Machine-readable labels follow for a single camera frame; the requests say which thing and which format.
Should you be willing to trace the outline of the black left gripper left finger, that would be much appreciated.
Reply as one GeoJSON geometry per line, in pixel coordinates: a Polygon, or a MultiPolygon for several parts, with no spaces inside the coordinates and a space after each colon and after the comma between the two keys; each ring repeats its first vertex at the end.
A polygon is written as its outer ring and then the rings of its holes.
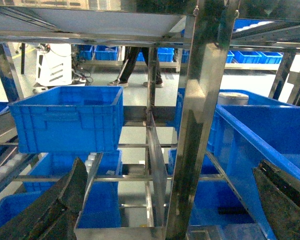
{"type": "Polygon", "coordinates": [[[69,173],[0,227],[0,240],[75,240],[88,173],[76,157],[69,173]]]}

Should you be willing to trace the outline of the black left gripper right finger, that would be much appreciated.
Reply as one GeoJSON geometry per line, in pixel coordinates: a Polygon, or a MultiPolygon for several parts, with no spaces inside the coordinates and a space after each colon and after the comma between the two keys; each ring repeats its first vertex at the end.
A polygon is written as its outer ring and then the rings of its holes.
{"type": "Polygon", "coordinates": [[[278,240],[300,240],[300,180],[267,160],[252,170],[265,217],[278,240]]]}

